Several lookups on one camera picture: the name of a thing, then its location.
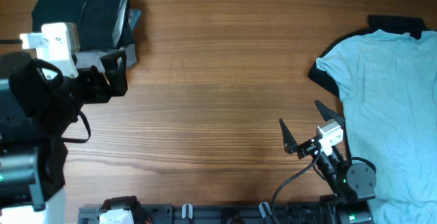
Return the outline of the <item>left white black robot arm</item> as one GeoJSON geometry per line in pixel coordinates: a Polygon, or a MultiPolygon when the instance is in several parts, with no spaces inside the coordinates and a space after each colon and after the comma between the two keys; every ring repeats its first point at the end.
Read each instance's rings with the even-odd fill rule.
{"type": "Polygon", "coordinates": [[[118,51],[97,67],[64,76],[54,64],[29,53],[1,56],[1,222],[65,223],[64,137],[72,123],[89,123],[84,104],[107,103],[127,92],[126,54],[118,51]]]}

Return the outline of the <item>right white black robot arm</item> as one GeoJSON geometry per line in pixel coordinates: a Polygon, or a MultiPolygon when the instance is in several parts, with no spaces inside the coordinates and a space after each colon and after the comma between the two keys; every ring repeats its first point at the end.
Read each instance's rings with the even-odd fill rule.
{"type": "Polygon", "coordinates": [[[340,114],[315,101],[324,123],[316,128],[316,136],[297,143],[283,119],[279,120],[284,151],[296,154],[299,159],[312,158],[309,166],[284,181],[274,192],[271,213],[274,223],[276,200],[281,190],[310,169],[323,179],[332,190],[318,202],[288,203],[285,218],[288,223],[374,223],[369,200],[376,197],[376,166],[367,159],[345,159],[337,144],[345,140],[346,120],[340,114]]]}

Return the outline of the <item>black shorts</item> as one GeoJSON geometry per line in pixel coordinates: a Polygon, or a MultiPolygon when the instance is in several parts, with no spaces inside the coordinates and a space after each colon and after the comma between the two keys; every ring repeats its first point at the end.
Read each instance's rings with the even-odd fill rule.
{"type": "Polygon", "coordinates": [[[32,30],[48,23],[74,23],[82,50],[116,49],[135,42],[128,24],[130,0],[38,0],[32,30]]]}

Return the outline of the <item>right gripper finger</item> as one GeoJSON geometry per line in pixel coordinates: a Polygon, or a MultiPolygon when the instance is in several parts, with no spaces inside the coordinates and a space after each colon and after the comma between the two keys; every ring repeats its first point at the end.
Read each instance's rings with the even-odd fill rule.
{"type": "Polygon", "coordinates": [[[293,154],[296,152],[298,144],[282,118],[279,119],[279,123],[283,135],[284,151],[288,154],[293,154]]]}
{"type": "Polygon", "coordinates": [[[315,103],[318,111],[320,112],[320,115],[322,116],[322,118],[324,119],[325,122],[327,122],[328,120],[334,119],[340,126],[342,126],[342,127],[345,126],[346,120],[340,114],[329,109],[327,106],[325,106],[319,100],[315,100],[314,103],[315,103]]]}

